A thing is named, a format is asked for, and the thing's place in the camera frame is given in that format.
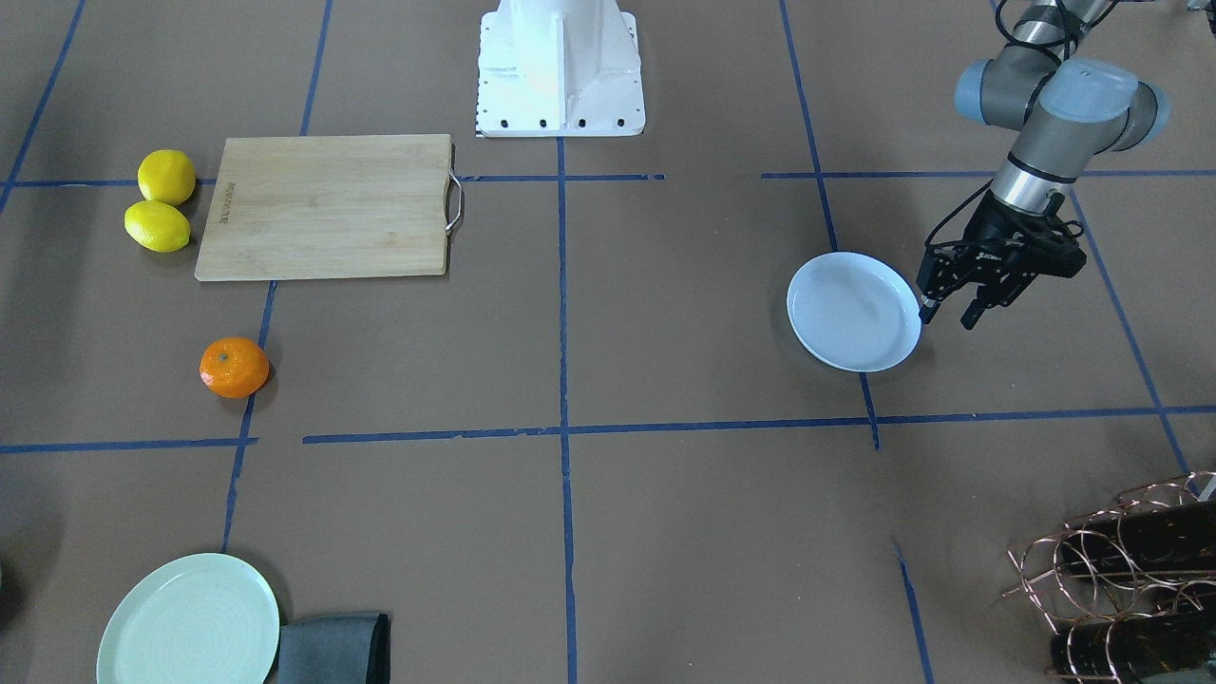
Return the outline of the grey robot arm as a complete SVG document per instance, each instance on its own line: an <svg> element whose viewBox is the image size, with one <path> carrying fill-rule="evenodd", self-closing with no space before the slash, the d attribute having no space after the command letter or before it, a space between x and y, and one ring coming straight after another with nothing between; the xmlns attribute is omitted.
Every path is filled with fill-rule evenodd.
<svg viewBox="0 0 1216 684"><path fill-rule="evenodd" d="M1090 260L1083 229L1059 215L1068 192L1094 156L1150 142L1171 113L1159 86L1079 56L1111 10L1111 1L1034 1L1006 26L995 9L1004 45L961 73L955 106L968 120L1017 138L993 178L964 201L972 217L959 237L925 239L916 280L921 323L972 285L976 295L959 318L970 330L1037 277L1074 277Z"/></svg>

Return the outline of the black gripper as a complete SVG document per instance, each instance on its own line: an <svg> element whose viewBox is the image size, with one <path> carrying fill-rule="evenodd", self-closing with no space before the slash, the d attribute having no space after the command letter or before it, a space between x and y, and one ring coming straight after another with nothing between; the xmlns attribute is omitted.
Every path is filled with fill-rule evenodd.
<svg viewBox="0 0 1216 684"><path fill-rule="evenodd" d="M925 239L917 273L921 323L929 325L942 299L970 284L978 286L976 297L959 316L968 331L990 309L1015 302L1035 277L1077 276L1090 259L1080 245L1083 229L1079 222L1059 219L1064 200L1063 192L1049 190L1045 213L1034 214L1007 206L991 190L978 190L938 222ZM976 212L963 235L935 241L939 230L973 202Z"/></svg>

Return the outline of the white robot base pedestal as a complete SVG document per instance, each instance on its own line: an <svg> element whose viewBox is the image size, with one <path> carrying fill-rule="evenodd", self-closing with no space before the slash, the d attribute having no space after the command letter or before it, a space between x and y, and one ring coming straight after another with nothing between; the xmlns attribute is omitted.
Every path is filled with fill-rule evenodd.
<svg viewBox="0 0 1216 684"><path fill-rule="evenodd" d="M638 136L638 26L617 1L501 1L482 16L475 134Z"/></svg>

